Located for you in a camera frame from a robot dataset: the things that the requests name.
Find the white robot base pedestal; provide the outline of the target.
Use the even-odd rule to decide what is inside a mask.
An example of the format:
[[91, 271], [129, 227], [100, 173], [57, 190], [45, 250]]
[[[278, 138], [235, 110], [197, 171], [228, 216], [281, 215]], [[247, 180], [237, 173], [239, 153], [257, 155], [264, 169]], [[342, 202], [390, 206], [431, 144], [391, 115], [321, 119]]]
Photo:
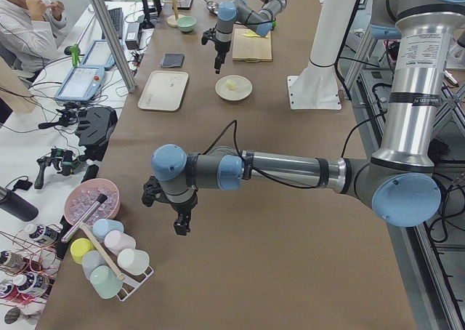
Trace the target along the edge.
[[288, 77], [293, 110], [339, 110], [336, 61], [360, 0], [324, 0], [307, 67]]

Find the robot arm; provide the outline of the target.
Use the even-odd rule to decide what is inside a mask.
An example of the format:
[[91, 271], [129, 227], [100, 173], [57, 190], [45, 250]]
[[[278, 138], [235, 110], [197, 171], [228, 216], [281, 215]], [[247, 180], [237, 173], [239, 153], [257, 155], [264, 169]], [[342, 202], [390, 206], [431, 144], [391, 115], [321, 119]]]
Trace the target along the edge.
[[215, 73], [220, 73], [233, 38], [234, 24], [244, 25], [260, 37], [265, 37], [272, 30], [272, 22], [284, 11], [287, 0], [260, 0], [262, 8], [258, 11], [250, 8], [246, 0], [223, 1], [217, 10], [217, 23], [213, 28], [203, 32], [201, 43], [214, 43], [217, 52], [214, 61]]
[[153, 176], [142, 202], [169, 204], [174, 229], [190, 231], [201, 188], [236, 190], [254, 176], [292, 188], [330, 188], [360, 200], [390, 225], [414, 227], [440, 208], [441, 192], [428, 157], [434, 116], [440, 106], [448, 47], [464, 23], [464, 0], [373, 0], [371, 31], [395, 38], [400, 49], [381, 146], [366, 160], [335, 161], [241, 150], [217, 142], [202, 153], [174, 144], [157, 148]]

